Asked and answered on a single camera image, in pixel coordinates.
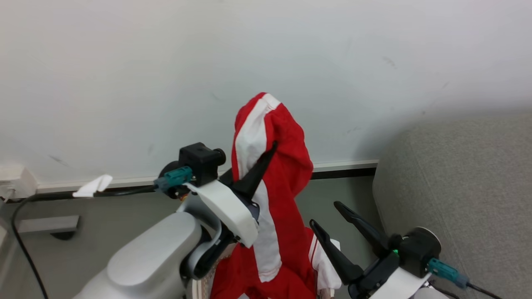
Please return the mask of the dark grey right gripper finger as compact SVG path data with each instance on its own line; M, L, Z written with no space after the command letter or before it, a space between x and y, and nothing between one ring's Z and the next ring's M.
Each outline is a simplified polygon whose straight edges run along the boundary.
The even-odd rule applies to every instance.
M388 237L385 233L371 225L344 203L335 201L334 207L348 223L351 223L362 234L376 257L383 258L389 254L391 250L388 247Z
M329 234L317 223L317 221L311 219L309 225L331 262L331 265L338 274L342 284L352 284L363 276L364 270L362 270L359 265L353 264L344 254L342 254L341 250L331 242Z

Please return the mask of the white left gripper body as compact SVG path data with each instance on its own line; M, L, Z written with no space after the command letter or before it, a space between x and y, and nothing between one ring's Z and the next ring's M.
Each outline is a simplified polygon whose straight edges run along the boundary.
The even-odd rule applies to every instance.
M197 193L208 209L226 225L240 243L250 248L258 238L258 222L251 211L233 191L218 180L197 187L190 182L184 184L190 191Z

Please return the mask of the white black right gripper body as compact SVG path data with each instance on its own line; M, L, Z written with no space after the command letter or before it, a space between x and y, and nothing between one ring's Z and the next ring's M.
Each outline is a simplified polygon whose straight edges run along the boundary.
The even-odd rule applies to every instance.
M348 284L352 299L410 299L420 288L430 286L433 236L393 235L388 237L388 247L386 257L377 257L361 278Z

